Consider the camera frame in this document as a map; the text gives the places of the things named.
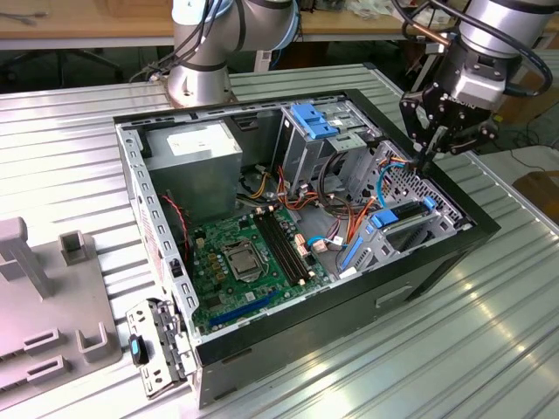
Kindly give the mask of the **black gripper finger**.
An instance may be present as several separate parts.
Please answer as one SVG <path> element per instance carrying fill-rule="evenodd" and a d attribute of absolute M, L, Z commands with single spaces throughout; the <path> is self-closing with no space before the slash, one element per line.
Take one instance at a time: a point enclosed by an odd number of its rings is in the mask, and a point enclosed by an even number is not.
<path fill-rule="evenodd" d="M 419 146 L 412 164 L 416 171 L 426 171 L 434 156 L 432 143 L 437 124 L 434 120 L 428 120 L 427 125 L 424 126 L 419 118 L 418 110 L 422 107 L 429 116 L 433 110 L 432 99 L 436 92 L 436 85 L 428 85 L 422 92 L 405 93 L 399 101 L 406 132 L 414 141 L 414 145 Z"/>
<path fill-rule="evenodd" d="M 484 145 L 499 136 L 499 125 L 492 119 L 461 131 L 447 128 L 438 134 L 425 155 L 425 169 L 432 166 L 439 155 L 460 155 L 478 146 Z"/>

